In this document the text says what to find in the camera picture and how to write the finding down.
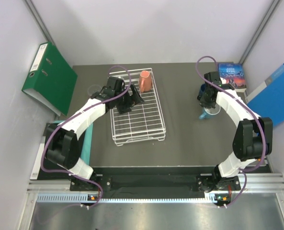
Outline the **teal mug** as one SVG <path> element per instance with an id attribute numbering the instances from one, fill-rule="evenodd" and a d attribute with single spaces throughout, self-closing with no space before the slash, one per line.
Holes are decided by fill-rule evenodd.
<path id="1" fill-rule="evenodd" d="M 199 119 L 209 119 L 217 114 L 219 114 L 221 111 L 221 107 L 220 106 L 216 106 L 215 108 L 207 108 L 207 107 L 203 107 L 202 109 L 202 114 L 199 116 Z"/>

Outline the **orange mug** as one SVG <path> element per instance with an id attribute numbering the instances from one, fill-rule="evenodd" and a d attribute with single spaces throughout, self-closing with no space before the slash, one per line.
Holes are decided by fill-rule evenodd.
<path id="1" fill-rule="evenodd" d="M 147 70 L 143 70 L 139 76 L 139 89 L 141 93 L 148 92 L 152 89 L 152 73 Z"/>

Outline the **white wire dish rack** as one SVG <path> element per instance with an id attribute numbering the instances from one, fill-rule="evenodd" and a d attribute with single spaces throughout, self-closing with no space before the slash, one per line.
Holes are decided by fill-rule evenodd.
<path id="1" fill-rule="evenodd" d="M 112 139 L 117 146 L 165 139 L 166 127 L 153 70 L 146 68 L 145 71 L 152 77 L 152 89 L 140 94 L 144 103 L 135 105 L 124 114 L 119 114 L 116 108 L 110 110 Z"/>

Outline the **clear faceted plastic cup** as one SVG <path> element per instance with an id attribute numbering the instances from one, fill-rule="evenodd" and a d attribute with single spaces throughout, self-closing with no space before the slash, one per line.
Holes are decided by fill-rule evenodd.
<path id="1" fill-rule="evenodd" d="M 94 84 L 91 85 L 88 89 L 87 89 L 87 93 L 89 96 L 92 96 L 94 93 L 101 91 L 102 86 L 98 85 L 98 84 Z"/>

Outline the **dark blue mug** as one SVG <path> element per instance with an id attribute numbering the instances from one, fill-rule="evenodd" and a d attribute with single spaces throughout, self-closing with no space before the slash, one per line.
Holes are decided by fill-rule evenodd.
<path id="1" fill-rule="evenodd" d="M 202 97 L 202 95 L 203 95 L 203 93 L 204 93 L 204 91 L 205 91 L 205 88 L 206 88 L 205 83 L 200 86 L 200 88 L 199 88 L 199 93 L 198 93 L 198 96 L 197 96 L 197 100 L 200 100 L 200 99 L 201 99 L 201 97 Z"/>

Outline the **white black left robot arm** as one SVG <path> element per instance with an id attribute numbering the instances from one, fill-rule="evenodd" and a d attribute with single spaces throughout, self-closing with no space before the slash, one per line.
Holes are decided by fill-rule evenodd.
<path id="1" fill-rule="evenodd" d="M 101 116 L 116 108 L 120 114 L 130 112 L 133 106 L 143 104 L 140 93 L 132 83 L 118 77 L 109 77 L 107 84 L 74 115 L 60 124 L 49 124 L 42 159 L 62 167 L 60 173 L 67 173 L 78 179 L 87 190 L 97 185 L 94 169 L 80 156 L 82 147 L 79 139 L 87 128 Z"/>

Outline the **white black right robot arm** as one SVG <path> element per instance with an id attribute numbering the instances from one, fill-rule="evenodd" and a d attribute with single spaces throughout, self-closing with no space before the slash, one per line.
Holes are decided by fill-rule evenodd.
<path id="1" fill-rule="evenodd" d="M 237 129 L 232 153 L 218 164 L 211 179 L 200 183 L 200 188 L 223 190 L 236 183 L 239 172 L 249 164 L 271 154 L 273 148 L 273 122 L 251 111 L 238 96 L 231 84 L 223 83 L 217 71 L 204 75 L 198 101 L 203 108 L 200 119 L 215 116 L 224 110 Z"/>

